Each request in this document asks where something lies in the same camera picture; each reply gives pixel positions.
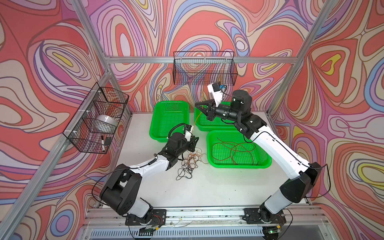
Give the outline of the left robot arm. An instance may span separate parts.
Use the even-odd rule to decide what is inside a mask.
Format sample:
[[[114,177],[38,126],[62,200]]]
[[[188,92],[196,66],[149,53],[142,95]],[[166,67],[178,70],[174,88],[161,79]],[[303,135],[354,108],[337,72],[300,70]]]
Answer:
[[[142,180],[171,169],[187,151],[194,152],[199,138],[194,136],[193,126],[181,123],[173,127],[167,143],[160,152],[148,161],[134,166],[118,165],[109,174],[100,192],[100,200],[118,215],[132,219],[140,225],[154,225],[153,219],[162,225],[164,220],[153,213],[153,206],[138,192]]]

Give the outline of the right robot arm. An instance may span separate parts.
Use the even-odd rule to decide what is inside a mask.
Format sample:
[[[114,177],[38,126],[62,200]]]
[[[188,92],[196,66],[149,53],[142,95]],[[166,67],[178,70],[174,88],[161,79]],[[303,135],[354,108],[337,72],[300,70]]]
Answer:
[[[310,163],[288,147],[258,115],[251,112],[252,97],[244,90],[232,93],[230,105],[222,103],[224,87],[209,85],[212,100],[198,102],[199,109],[207,120],[220,118],[233,125],[250,143],[261,147],[287,175],[288,179],[259,207],[256,222],[271,223],[276,215],[293,203],[299,203],[315,186],[322,167]]]

